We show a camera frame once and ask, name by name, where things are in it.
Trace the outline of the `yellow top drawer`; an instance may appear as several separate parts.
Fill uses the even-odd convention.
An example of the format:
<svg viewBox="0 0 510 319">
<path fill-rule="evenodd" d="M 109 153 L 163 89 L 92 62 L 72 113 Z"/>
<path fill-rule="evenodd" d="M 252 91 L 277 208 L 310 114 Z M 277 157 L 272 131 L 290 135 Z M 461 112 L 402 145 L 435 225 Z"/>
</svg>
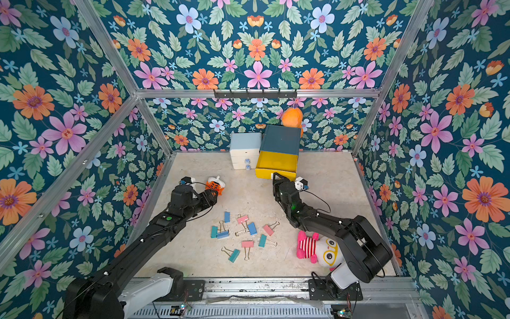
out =
<svg viewBox="0 0 510 319">
<path fill-rule="evenodd" d="M 297 178 L 299 155 L 261 151 L 255 169 L 259 179 L 273 179 L 280 174 L 291 181 Z"/>
</svg>

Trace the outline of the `blue binder clip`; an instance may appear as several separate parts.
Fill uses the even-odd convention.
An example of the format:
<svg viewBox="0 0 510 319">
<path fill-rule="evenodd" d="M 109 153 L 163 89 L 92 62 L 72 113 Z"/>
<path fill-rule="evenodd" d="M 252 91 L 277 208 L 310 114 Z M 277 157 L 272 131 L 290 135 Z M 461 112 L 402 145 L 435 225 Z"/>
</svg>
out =
<svg viewBox="0 0 510 319">
<path fill-rule="evenodd" d="M 230 235 L 230 232 L 226 228 L 225 221 L 219 221 L 219 227 L 218 227 L 218 231 L 216 234 L 217 239 L 224 239 L 224 238 L 229 237 L 229 235 Z"/>
<path fill-rule="evenodd" d="M 248 224 L 248 232 L 252 236 L 258 234 L 257 228 L 253 222 Z"/>
<path fill-rule="evenodd" d="M 226 211 L 224 213 L 224 222 L 225 223 L 230 223 L 231 222 L 231 214 L 228 211 Z"/>
</svg>

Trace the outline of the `teal binder clip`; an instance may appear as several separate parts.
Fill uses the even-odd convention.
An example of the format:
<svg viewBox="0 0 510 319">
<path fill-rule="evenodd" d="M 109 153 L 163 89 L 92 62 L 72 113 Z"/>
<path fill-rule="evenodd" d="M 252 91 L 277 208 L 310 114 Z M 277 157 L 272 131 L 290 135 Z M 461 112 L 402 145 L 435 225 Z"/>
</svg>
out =
<svg viewBox="0 0 510 319">
<path fill-rule="evenodd" d="M 218 227 L 212 226 L 211 227 L 211 239 L 216 239 L 218 234 Z"/>
<path fill-rule="evenodd" d="M 266 246 L 277 247 L 278 244 L 275 241 L 268 239 L 266 235 L 261 235 L 258 246 L 261 248 L 264 248 Z"/>
<path fill-rule="evenodd" d="M 239 255 L 240 255 L 240 251 L 238 249 L 231 250 L 231 249 L 228 249 L 226 247 L 223 247 L 221 249 L 221 251 L 228 255 L 228 260 L 231 263 L 234 263 L 238 259 Z"/>
</svg>

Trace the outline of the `pink binder clip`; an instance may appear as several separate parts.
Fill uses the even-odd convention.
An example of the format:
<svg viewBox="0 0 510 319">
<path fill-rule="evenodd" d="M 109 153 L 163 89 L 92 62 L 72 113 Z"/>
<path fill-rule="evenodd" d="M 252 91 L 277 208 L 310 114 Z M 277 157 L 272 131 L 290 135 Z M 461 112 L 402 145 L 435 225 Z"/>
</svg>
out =
<svg viewBox="0 0 510 319">
<path fill-rule="evenodd" d="M 254 241 L 241 241 L 241 247 L 244 249 L 244 260 L 250 260 L 250 251 L 254 247 Z"/>
<path fill-rule="evenodd" d="M 263 226 L 263 230 L 266 232 L 267 235 L 272 236 L 274 234 L 274 229 L 280 225 L 279 221 L 276 221 L 272 224 L 266 224 Z"/>
<path fill-rule="evenodd" d="M 245 234 L 245 233 L 248 233 L 249 232 L 249 228 L 248 228 L 248 216 L 247 215 L 239 215 L 238 218 L 237 218 L 237 222 L 239 225 L 243 226 L 243 229 L 240 230 L 240 231 L 237 231 L 235 233 L 235 236 L 236 237 L 239 237 L 241 236 L 242 234 Z"/>
</svg>

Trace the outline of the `teal binder clip bottom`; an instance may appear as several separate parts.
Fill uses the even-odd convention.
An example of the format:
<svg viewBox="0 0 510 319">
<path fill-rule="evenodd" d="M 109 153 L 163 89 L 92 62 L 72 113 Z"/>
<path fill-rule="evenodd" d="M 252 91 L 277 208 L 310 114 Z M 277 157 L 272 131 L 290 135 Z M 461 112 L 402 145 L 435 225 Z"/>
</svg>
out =
<svg viewBox="0 0 510 319">
<path fill-rule="evenodd" d="M 231 249 L 228 249 L 226 247 L 223 247 L 221 249 L 221 251 L 228 255 L 228 260 L 231 263 L 234 263 L 238 259 L 239 255 L 240 255 L 240 251 L 238 249 L 231 250 Z"/>
</svg>

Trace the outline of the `pink binder clip bottom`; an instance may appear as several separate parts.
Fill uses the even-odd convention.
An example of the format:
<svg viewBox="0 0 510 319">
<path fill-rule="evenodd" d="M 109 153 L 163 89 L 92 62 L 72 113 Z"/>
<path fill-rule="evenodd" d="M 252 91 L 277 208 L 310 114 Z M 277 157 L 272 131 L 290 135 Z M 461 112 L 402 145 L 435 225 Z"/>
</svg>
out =
<svg viewBox="0 0 510 319">
<path fill-rule="evenodd" d="M 244 249 L 244 260 L 250 260 L 250 251 L 254 247 L 254 241 L 241 241 L 241 247 Z"/>
</svg>

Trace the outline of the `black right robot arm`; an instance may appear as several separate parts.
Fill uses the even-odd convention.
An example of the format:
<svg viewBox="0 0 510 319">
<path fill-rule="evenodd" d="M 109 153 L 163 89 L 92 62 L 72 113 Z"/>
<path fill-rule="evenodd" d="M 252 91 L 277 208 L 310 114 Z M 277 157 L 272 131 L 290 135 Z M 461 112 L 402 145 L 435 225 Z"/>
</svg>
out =
<svg viewBox="0 0 510 319">
<path fill-rule="evenodd" d="M 295 183 L 281 174 L 273 174 L 272 185 L 275 201 L 289 223 L 300 230 L 301 244 L 305 245 L 307 232 L 316 243 L 321 239 L 333 242 L 327 251 L 334 257 L 328 266 L 327 287 L 345 290 L 359 281 L 370 283 L 393 258 L 390 246 L 364 216 L 349 219 L 322 213 L 305 204 Z"/>
</svg>

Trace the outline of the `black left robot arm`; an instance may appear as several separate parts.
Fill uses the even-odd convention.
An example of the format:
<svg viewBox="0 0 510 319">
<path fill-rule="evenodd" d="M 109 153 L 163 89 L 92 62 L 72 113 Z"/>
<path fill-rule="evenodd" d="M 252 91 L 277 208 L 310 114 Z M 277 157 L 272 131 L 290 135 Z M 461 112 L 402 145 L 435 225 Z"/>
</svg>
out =
<svg viewBox="0 0 510 319">
<path fill-rule="evenodd" d="M 170 243 L 187 223 L 214 207 L 219 193 L 197 193 L 193 184 L 179 184 L 167 207 L 156 215 L 143 233 L 123 253 L 88 279 L 75 279 L 68 286 L 62 318 L 126 318 L 130 303 L 122 293 L 136 273 Z"/>
</svg>

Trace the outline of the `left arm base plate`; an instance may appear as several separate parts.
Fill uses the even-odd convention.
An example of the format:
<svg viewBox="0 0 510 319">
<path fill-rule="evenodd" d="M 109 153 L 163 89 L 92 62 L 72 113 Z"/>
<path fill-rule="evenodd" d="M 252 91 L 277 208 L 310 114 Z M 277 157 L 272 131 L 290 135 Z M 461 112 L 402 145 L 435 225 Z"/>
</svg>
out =
<svg viewBox="0 0 510 319">
<path fill-rule="evenodd" d="M 195 302 L 201 301 L 205 292 L 204 280 L 184 279 L 177 284 L 177 288 L 172 288 L 171 292 L 156 302 Z"/>
</svg>

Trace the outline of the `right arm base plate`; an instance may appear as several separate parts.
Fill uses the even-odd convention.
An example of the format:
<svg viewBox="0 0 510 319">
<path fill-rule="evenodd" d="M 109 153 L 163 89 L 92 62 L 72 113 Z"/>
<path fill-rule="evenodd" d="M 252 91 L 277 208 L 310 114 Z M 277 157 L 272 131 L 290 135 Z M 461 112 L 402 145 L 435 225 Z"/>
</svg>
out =
<svg viewBox="0 0 510 319">
<path fill-rule="evenodd" d="M 359 283 L 353 283 L 346 289 L 337 287 L 332 280 L 309 279 L 308 291 L 310 300 L 321 301 L 361 301 L 363 293 Z"/>
</svg>

